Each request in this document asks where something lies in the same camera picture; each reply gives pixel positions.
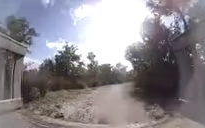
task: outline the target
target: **concrete curb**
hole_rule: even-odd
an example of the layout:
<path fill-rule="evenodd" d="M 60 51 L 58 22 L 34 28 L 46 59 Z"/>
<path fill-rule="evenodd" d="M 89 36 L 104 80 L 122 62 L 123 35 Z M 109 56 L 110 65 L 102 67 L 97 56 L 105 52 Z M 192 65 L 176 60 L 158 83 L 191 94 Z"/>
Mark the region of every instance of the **concrete curb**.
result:
<path fill-rule="evenodd" d="M 102 124 L 84 124 L 78 122 L 68 122 L 59 119 L 53 119 L 46 116 L 33 115 L 30 112 L 24 112 L 24 111 L 20 111 L 20 113 L 28 117 L 29 122 L 33 124 L 45 125 L 45 127 L 47 127 L 47 124 L 50 124 L 55 126 L 68 127 L 68 128 L 148 128 L 148 127 L 154 127 L 159 124 L 163 124 L 165 122 L 169 122 L 172 119 L 170 117 L 165 117 L 159 121 L 152 121 L 144 124 L 132 123 L 128 125 L 102 125 Z"/>

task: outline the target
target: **building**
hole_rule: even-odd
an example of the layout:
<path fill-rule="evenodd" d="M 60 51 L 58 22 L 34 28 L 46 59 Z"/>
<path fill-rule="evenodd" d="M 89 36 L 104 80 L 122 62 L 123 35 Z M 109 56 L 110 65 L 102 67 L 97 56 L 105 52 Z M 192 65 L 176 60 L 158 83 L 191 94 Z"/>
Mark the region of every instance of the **building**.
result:
<path fill-rule="evenodd" d="M 21 78 L 27 48 L 0 33 L 0 112 L 22 106 Z"/>

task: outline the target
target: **vegetation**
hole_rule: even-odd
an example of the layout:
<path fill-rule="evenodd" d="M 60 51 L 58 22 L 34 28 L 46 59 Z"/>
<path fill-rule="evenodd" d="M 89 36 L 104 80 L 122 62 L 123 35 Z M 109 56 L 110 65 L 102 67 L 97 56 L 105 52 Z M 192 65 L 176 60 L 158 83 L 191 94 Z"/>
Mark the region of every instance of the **vegetation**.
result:
<path fill-rule="evenodd" d="M 5 24 L 0 21 L 0 32 L 27 45 L 32 45 L 33 37 L 39 35 L 34 28 L 30 27 L 26 18 L 17 18 L 13 15 L 6 18 Z"/>
<path fill-rule="evenodd" d="M 147 1 L 151 16 L 143 23 L 142 41 L 126 50 L 125 57 L 131 62 L 132 70 L 127 71 L 121 63 L 99 64 L 93 52 L 88 53 L 89 63 L 86 64 L 77 54 L 78 47 L 66 43 L 53 58 L 45 59 L 39 70 L 24 72 L 24 87 L 37 87 L 39 96 L 44 96 L 46 90 L 80 89 L 135 80 L 134 92 L 140 99 L 166 108 L 179 98 L 180 86 L 187 85 L 192 78 L 194 60 L 205 65 L 205 44 L 196 45 L 190 37 L 199 23 L 184 12 L 190 1 L 181 2 Z M 167 25 L 164 17 L 173 17 L 173 21 Z M 0 22 L 0 32 L 28 45 L 38 35 L 25 18 L 10 16 L 5 26 Z M 192 45 L 177 49 L 179 42 Z M 177 60 L 178 53 L 184 54 L 188 61 L 186 67 Z"/>

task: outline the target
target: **bush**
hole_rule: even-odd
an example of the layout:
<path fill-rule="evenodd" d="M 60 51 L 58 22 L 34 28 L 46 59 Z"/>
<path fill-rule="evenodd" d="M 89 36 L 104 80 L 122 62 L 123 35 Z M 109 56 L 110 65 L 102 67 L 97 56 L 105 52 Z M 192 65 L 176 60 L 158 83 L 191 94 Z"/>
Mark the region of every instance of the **bush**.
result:
<path fill-rule="evenodd" d="M 22 80 L 22 96 L 24 103 L 28 103 L 39 97 L 44 97 L 48 88 L 46 74 L 41 74 L 37 70 L 24 71 Z"/>

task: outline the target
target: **sun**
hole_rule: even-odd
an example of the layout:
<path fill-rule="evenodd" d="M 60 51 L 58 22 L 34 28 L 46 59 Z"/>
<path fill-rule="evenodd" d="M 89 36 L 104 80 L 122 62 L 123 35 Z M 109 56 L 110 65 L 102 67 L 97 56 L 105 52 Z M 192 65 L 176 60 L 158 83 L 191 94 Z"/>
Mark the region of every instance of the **sun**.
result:
<path fill-rule="evenodd" d="M 142 0 L 102 0 L 75 10 L 77 18 L 89 19 L 81 32 L 87 47 L 99 62 L 111 64 L 126 63 L 125 49 L 141 39 L 141 25 L 148 14 Z"/>

